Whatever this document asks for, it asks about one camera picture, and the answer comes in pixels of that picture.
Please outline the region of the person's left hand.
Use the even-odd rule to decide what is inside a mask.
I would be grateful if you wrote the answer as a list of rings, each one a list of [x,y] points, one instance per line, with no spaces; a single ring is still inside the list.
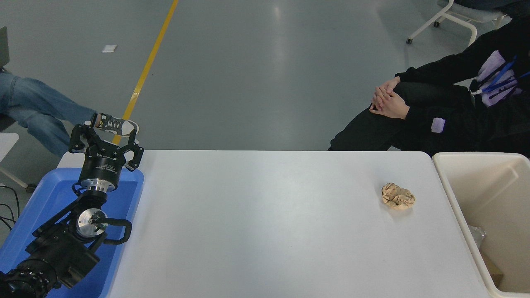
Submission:
[[[382,115],[392,119],[405,120],[410,110],[410,106],[405,100],[395,92],[388,93],[379,88],[373,96],[369,112],[375,115]]]

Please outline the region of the person's right hand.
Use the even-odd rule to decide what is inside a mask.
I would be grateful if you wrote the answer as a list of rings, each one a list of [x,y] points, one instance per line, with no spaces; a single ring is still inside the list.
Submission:
[[[400,82],[400,77],[396,76],[393,79],[384,82],[381,86],[376,87],[371,101],[373,106],[382,107],[383,100],[390,96],[390,94]]]

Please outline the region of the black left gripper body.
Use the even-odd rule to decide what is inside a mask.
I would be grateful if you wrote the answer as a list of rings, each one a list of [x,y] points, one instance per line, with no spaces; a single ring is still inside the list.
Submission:
[[[123,154],[114,154],[106,149],[101,152],[98,148],[89,148],[85,154],[85,161],[82,167],[78,182],[87,185],[91,180],[104,180],[112,185],[118,185],[122,167],[125,164]]]

